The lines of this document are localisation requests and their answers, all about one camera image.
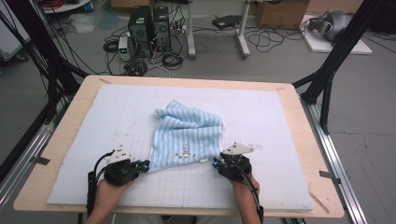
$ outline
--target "black pole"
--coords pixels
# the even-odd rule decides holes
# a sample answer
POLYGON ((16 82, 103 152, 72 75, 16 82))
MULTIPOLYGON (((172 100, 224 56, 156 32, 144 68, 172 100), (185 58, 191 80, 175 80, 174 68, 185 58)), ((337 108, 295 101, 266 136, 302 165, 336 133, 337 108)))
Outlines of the black pole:
POLYGON ((364 32, 386 1, 364 0, 319 70, 293 83, 295 88, 299 88, 311 82, 306 92, 301 94, 302 100, 307 101, 309 104, 315 104, 320 94, 324 91, 320 111, 320 125, 326 134, 329 134, 327 123, 334 75, 350 51, 353 50, 364 35, 364 32))

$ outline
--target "white board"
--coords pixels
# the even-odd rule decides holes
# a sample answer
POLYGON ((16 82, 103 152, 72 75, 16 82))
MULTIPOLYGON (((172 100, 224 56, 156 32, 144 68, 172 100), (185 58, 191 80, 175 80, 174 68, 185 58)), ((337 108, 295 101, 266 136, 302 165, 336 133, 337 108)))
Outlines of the white board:
MULTIPOLYGON (((303 21, 307 21, 314 16, 305 15, 303 21)), ((307 27, 302 27, 305 29, 304 40, 306 45, 312 52, 328 53, 332 51, 332 43, 329 42, 323 35, 319 34, 317 31, 308 30, 307 27)), ((359 40, 355 48, 350 51, 351 54, 371 54, 373 53, 363 41, 359 40)))
MULTIPOLYGON (((64 158, 48 203, 85 204, 87 173, 113 148, 122 145, 133 160, 147 160, 159 123, 154 111, 173 99, 221 116, 225 122, 222 147, 238 142, 255 148, 246 156, 261 183, 264 209, 313 209, 277 92, 112 84, 103 85, 97 93, 64 158)), ((235 208, 230 183, 217 174, 211 161, 142 174, 120 204, 235 208)))

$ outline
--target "computer tower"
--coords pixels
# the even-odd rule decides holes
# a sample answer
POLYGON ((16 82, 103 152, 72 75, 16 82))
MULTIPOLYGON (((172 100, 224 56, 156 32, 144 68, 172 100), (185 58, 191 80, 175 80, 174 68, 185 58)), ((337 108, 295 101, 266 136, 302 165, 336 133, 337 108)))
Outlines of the computer tower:
POLYGON ((154 38, 154 23, 150 7, 134 7, 128 22, 128 29, 133 41, 150 42, 154 38))
POLYGON ((171 50, 168 7, 155 7, 152 11, 152 17, 154 20, 157 49, 162 51, 171 50))

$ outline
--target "gray floor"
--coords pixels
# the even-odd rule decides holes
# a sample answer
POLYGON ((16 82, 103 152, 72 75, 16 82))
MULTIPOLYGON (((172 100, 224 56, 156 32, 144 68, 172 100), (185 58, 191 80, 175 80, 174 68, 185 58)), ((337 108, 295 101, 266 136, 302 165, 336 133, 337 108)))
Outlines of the gray floor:
MULTIPOLYGON (((95 72, 106 70, 104 39, 124 27, 127 20, 120 13, 100 2, 91 13, 95 17, 93 34, 67 35, 70 46, 95 72)), ((74 10, 61 14, 85 13, 74 10)), ((197 19, 196 24, 211 26, 210 20, 197 19)), ((267 53, 258 52, 249 44, 251 56, 242 60, 233 35, 213 32, 198 33, 195 37, 197 59, 187 55, 185 36, 180 38, 185 58, 182 68, 169 71, 150 70, 148 77, 200 78, 292 83, 315 72, 326 59, 326 53, 311 52, 303 40, 285 40, 267 53)), ((374 38, 390 49, 396 42, 374 38)), ((350 55, 337 72, 332 89, 329 130, 348 178, 369 223, 394 223, 396 220, 396 54, 363 38, 371 48, 370 56, 350 55)), ((119 74, 123 63, 116 56, 111 64, 119 74)), ((0 162, 17 144, 23 133, 47 101, 38 71, 32 61, 12 60, 0 68, 0 162)), ((298 89, 304 92, 305 87, 298 89)), ((12 208, 18 193, 9 199, 0 213, 1 223, 73 223, 76 214, 20 212, 12 208)), ((171 223, 187 223, 185 217, 175 217, 171 223)), ((307 218, 307 223, 349 223, 342 219, 307 218)), ((267 218, 266 223, 282 223, 280 218, 267 218)))

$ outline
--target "folded cloth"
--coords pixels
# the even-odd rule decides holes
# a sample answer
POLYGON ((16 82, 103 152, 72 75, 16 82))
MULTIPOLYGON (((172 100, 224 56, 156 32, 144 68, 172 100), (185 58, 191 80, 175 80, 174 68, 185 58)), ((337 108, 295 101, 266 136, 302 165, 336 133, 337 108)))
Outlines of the folded cloth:
POLYGON ((154 131, 150 173, 219 155, 224 127, 221 117, 188 108, 176 100, 164 109, 156 109, 156 114, 161 121, 154 131))

